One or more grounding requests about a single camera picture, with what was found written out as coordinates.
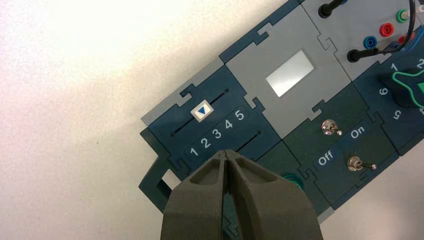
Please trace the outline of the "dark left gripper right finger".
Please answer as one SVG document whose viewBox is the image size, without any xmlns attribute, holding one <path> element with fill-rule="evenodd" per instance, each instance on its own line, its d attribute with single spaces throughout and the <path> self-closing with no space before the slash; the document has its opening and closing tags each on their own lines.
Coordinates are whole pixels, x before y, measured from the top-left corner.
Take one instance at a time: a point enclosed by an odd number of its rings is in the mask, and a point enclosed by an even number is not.
<svg viewBox="0 0 424 240">
<path fill-rule="evenodd" d="M 226 151 L 227 185 L 242 240 L 321 240 L 315 209 L 294 183 Z"/>
</svg>

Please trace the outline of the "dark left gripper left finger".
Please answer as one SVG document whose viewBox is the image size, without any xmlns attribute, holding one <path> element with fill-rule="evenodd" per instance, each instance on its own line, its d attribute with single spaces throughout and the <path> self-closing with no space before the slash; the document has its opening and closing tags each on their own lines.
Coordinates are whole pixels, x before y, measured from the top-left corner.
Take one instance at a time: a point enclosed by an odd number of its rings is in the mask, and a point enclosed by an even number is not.
<svg viewBox="0 0 424 240">
<path fill-rule="evenodd" d="M 163 212 L 162 240 L 221 240 L 228 158 L 219 150 L 176 186 Z"/>
</svg>

